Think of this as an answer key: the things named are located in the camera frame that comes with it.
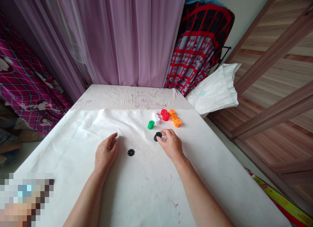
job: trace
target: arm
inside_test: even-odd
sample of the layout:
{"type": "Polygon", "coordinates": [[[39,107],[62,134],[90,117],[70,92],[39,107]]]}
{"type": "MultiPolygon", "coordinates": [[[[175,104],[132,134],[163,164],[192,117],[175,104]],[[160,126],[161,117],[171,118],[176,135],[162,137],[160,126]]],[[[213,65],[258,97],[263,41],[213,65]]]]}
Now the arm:
{"type": "Polygon", "coordinates": [[[96,227],[99,219],[102,189],[107,173],[117,155],[117,133],[100,143],[96,151],[95,169],[87,180],[63,227],[96,227]]]}
{"type": "Polygon", "coordinates": [[[161,130],[165,141],[157,141],[174,163],[183,183],[192,216],[198,227],[234,227],[225,212],[205,187],[190,161],[184,156],[182,142],[172,129],[161,130]]]}

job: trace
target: wooden wardrobe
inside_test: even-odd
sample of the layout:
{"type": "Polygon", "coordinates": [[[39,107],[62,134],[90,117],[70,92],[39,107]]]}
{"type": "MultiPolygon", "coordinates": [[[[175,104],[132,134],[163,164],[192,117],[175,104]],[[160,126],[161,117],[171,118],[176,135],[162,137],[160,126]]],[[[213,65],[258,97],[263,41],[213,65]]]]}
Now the wooden wardrobe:
{"type": "Polygon", "coordinates": [[[225,63],[239,105],[208,115],[313,216],[313,0],[268,0],[225,63]]]}

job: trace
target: right hand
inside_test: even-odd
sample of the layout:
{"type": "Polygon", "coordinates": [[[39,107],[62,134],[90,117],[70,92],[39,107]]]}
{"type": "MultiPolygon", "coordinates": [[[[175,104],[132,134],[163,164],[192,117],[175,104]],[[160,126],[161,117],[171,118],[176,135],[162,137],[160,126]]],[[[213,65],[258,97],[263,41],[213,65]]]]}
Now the right hand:
{"type": "Polygon", "coordinates": [[[156,139],[172,162],[175,163],[185,159],[186,157],[183,153],[182,141],[175,134],[173,129],[162,129],[161,132],[162,135],[165,136],[165,139],[163,140],[158,136],[156,139]]]}

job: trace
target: white tablecloth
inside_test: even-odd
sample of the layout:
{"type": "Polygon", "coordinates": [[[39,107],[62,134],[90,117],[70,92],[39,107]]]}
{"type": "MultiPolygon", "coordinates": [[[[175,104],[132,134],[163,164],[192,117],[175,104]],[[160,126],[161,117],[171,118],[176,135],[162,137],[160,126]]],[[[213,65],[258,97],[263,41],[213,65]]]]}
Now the white tablecloth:
{"type": "Polygon", "coordinates": [[[176,89],[93,84],[16,173],[53,173],[54,191],[36,226],[62,226],[94,168],[95,151],[118,132],[99,226],[195,226],[179,175],[156,132],[172,128],[185,155],[236,226],[290,226],[257,183],[176,89]],[[147,129],[152,111],[184,122],[147,129]],[[135,150],[129,157],[127,151],[135,150]]]}

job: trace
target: stacked building blocks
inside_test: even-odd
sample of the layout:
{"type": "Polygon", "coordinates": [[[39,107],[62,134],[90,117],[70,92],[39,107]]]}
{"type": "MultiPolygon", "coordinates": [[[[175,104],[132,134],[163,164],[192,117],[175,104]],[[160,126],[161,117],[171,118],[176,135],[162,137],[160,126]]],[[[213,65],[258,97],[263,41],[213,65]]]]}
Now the stacked building blocks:
{"type": "Polygon", "coordinates": [[[156,135],[154,136],[154,141],[157,142],[157,136],[162,137],[162,133],[161,132],[157,132],[156,135]]]}
{"type": "Polygon", "coordinates": [[[172,121],[174,122],[174,126],[179,128],[181,124],[183,123],[182,120],[178,118],[177,115],[175,115],[175,110],[170,109],[169,112],[167,112],[166,109],[161,110],[161,115],[163,116],[162,119],[164,121],[168,121],[170,116],[172,116],[172,121]]]}
{"type": "Polygon", "coordinates": [[[164,114],[167,114],[167,110],[165,109],[161,110],[161,115],[163,116],[164,114]]]}
{"type": "Polygon", "coordinates": [[[154,121],[156,126],[160,125],[160,118],[159,118],[159,116],[158,116],[156,111],[152,112],[152,119],[153,119],[153,121],[154,121]]]}
{"type": "Polygon", "coordinates": [[[164,121],[168,121],[169,120],[169,118],[170,118],[170,115],[169,115],[169,113],[164,113],[163,114],[163,117],[162,117],[162,119],[164,120],[164,121]]]}
{"type": "Polygon", "coordinates": [[[182,123],[183,123],[182,120],[180,120],[180,119],[178,118],[178,119],[176,119],[176,120],[174,121],[174,126],[177,127],[177,128],[179,128],[182,123]]]}
{"type": "Polygon", "coordinates": [[[154,126],[154,121],[153,120],[149,121],[148,129],[153,129],[153,126],[154,126]]]}
{"type": "Polygon", "coordinates": [[[175,110],[170,109],[170,110],[169,110],[169,115],[172,116],[173,114],[175,114],[175,110]]]}
{"type": "Polygon", "coordinates": [[[173,121],[173,122],[175,122],[175,120],[177,120],[177,119],[178,119],[178,116],[177,116],[177,115],[175,115],[175,114],[172,115],[172,121],[173,121]]]}

